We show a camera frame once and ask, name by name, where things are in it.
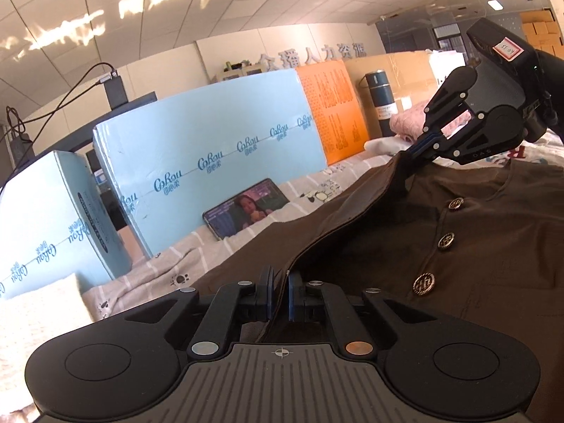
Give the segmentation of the brown button-up garment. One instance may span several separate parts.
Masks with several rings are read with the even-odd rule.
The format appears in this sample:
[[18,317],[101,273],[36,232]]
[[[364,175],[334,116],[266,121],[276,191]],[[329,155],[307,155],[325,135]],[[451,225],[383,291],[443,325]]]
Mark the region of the brown button-up garment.
[[413,176],[397,156],[369,170],[310,215],[268,226],[197,280],[208,295],[274,271],[377,287],[416,307],[498,330],[540,362],[528,414],[563,418],[563,170],[513,160],[456,170],[430,164]]

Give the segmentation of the brown cardboard box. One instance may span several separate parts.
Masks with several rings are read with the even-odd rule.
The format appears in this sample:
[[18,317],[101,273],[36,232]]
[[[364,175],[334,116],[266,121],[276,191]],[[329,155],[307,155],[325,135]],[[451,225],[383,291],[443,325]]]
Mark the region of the brown cardboard box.
[[382,133],[376,117],[376,109],[364,79],[367,74],[378,70],[386,72],[400,112],[403,110],[401,103],[403,98],[409,97],[411,103],[416,105],[425,100],[429,101],[438,89],[438,81],[433,74],[429,54],[426,51],[403,51],[402,53],[349,59],[345,61],[345,67],[356,88],[357,98],[360,101],[371,140],[381,137]]

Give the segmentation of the pink knitted garment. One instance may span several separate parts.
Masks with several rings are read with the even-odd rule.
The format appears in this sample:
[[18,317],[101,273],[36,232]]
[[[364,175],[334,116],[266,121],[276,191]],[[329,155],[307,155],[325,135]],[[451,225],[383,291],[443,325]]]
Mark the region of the pink knitted garment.
[[[410,143],[415,142],[423,134],[423,124],[425,124],[425,113],[423,111],[426,106],[427,104],[420,102],[406,111],[393,115],[390,119],[391,131],[403,140]],[[451,137],[470,120],[470,112],[465,111],[443,127],[442,132],[446,137]]]

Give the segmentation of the dark blue thermos bottle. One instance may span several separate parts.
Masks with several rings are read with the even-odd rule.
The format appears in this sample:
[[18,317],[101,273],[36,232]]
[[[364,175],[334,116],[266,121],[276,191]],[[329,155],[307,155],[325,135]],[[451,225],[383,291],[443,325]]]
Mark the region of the dark blue thermos bottle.
[[366,112],[369,135],[375,137],[376,130],[379,130],[381,136],[395,136],[391,129],[391,118],[399,113],[399,109],[386,71],[376,70],[364,74],[358,84],[361,89],[368,90],[372,102],[372,107]]

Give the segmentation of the striped cartoon dog bedsheet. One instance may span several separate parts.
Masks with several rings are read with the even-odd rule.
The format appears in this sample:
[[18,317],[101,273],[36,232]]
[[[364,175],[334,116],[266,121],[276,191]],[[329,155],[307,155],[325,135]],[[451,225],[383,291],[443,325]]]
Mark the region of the striped cartoon dog bedsheet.
[[[213,237],[208,230],[199,228],[156,257],[135,265],[118,280],[88,290],[83,298],[84,303],[92,317],[101,320],[176,289],[196,287],[197,280],[204,274],[223,264],[268,226],[310,215],[321,205],[349,189],[369,170],[389,163],[397,155],[373,156],[364,150],[360,155],[320,173],[296,182],[287,182],[283,189],[290,195],[290,202],[256,225],[223,240]],[[460,166],[445,159],[432,164],[456,170],[472,170],[503,167],[513,160],[554,165],[563,170],[563,146],[556,135],[547,133],[535,143],[523,143],[514,150],[469,166]]]

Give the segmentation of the black smartphone playing video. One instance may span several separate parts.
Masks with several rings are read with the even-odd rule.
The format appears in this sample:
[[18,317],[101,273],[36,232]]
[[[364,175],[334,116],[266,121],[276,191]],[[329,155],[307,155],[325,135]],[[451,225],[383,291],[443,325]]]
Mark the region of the black smartphone playing video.
[[263,179],[204,212],[203,220],[212,234],[223,240],[262,221],[288,202],[286,195],[271,179]]

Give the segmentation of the orange cardboard box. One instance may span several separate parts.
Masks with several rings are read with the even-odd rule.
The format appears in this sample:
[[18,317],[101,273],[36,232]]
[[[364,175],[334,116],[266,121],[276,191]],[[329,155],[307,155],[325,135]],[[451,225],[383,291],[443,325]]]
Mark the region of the orange cardboard box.
[[364,150],[369,140],[355,86],[342,60],[295,69],[306,94],[328,165]]

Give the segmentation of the large light blue carton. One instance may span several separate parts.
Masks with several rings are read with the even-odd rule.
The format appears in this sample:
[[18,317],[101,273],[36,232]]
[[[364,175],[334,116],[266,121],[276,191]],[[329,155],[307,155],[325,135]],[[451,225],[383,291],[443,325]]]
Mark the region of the large light blue carton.
[[110,118],[94,127],[94,149],[148,257],[255,183],[327,166],[294,70],[211,84]]

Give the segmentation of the cream knitted sweater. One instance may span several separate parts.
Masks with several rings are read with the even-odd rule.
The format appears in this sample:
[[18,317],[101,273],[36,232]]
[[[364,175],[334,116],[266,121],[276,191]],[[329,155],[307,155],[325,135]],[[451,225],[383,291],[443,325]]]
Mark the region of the cream knitted sweater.
[[1,302],[1,415],[31,405],[24,373],[35,349],[91,323],[74,274]]

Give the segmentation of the black power adapter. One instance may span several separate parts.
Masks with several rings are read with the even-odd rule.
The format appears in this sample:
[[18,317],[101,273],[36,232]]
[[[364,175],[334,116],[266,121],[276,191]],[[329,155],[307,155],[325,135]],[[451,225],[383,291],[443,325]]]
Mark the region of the black power adapter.
[[103,75],[98,83],[103,86],[108,104],[112,110],[129,102],[121,76],[117,70]]

